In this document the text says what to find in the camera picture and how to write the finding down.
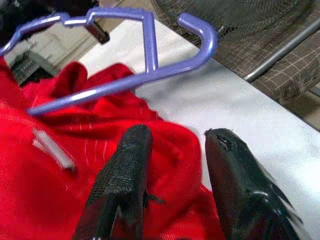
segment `floor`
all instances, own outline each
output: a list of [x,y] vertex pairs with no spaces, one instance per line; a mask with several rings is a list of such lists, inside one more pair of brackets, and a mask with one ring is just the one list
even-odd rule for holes
[[[150,0],[100,0],[106,5],[110,2],[117,2],[119,7],[143,8],[147,11],[154,12]],[[121,19],[100,19],[101,27],[110,32],[117,27],[123,20]],[[289,111],[309,123],[314,128],[320,130],[320,97],[312,93],[305,92],[298,99],[285,106]]]

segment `red cloth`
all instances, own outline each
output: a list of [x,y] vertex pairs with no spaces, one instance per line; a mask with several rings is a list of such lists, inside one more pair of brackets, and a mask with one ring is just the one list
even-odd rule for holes
[[[153,136],[147,189],[165,200],[145,209],[145,236],[224,239],[212,193],[201,183],[197,137],[163,121],[130,91],[39,118],[26,114],[29,107],[131,74],[116,64],[87,80],[86,69],[71,63],[59,76],[21,90],[0,58],[0,240],[70,240],[97,173],[125,131],[142,123]],[[33,146],[33,128],[52,137],[76,173]]]

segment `clothes hanger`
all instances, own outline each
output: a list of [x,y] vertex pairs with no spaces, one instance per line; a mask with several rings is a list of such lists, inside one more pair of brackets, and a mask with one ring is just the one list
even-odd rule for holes
[[101,84],[90,89],[80,91],[57,100],[45,103],[27,110],[29,115],[39,116],[70,105],[85,103],[96,98],[115,94],[138,87],[142,84],[161,80],[170,76],[195,70],[204,65],[215,53],[218,45],[218,35],[213,27],[195,16],[182,13],[178,17],[178,24],[201,38],[201,48],[197,55],[177,63],[158,66],[157,41],[155,19],[151,12],[138,8],[103,8],[94,7],[86,16],[70,17],[67,13],[57,13],[47,17],[35,19],[17,28],[11,40],[0,48],[0,56],[9,53],[27,33],[50,27],[55,23],[62,23],[65,27],[90,26],[95,18],[120,18],[141,21],[143,26],[145,72],[131,75],[117,81]]

